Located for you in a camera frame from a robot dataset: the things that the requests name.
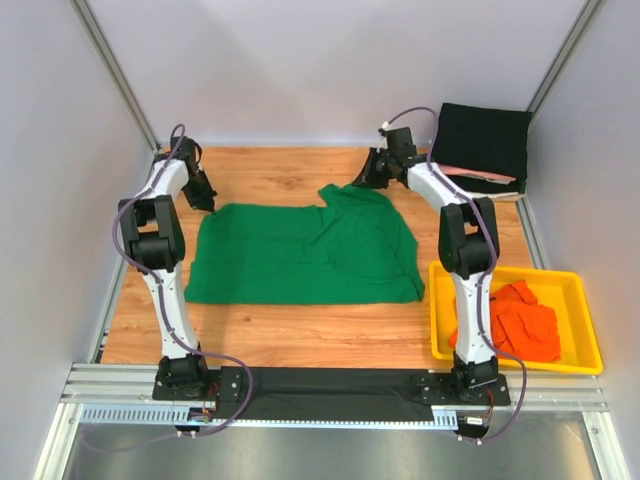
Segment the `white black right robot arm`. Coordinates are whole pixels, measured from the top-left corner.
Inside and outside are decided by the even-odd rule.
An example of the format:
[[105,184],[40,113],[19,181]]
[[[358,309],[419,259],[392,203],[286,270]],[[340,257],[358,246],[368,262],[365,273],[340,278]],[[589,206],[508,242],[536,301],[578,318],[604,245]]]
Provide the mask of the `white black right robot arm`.
[[372,147],[352,184],[386,189],[396,180],[439,213],[438,255],[455,289],[457,339],[453,367],[424,385],[429,399],[453,404],[506,406],[508,387],[499,373],[491,340],[490,284],[499,256],[491,199],[474,199],[446,177],[428,153],[419,153],[408,127],[379,129],[382,147]]

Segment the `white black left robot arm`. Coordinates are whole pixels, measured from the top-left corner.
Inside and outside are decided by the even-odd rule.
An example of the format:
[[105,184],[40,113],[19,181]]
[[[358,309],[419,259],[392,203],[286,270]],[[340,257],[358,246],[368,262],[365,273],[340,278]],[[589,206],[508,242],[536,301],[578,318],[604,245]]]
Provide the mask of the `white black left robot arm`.
[[122,199],[112,227],[116,250],[143,276],[162,338],[152,398],[199,401],[213,389],[200,342],[189,320],[182,286],[186,243],[175,199],[183,194],[194,210],[215,210],[217,192],[200,166],[202,148],[174,134],[170,150],[154,158],[141,192]]

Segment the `green t shirt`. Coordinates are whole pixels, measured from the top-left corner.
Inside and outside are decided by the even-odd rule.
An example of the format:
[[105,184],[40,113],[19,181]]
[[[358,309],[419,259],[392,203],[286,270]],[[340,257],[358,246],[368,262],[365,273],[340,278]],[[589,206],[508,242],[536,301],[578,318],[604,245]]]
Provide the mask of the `green t shirt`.
[[383,194],[333,184],[321,206],[231,203],[200,225],[194,304],[406,304],[423,299],[418,244]]

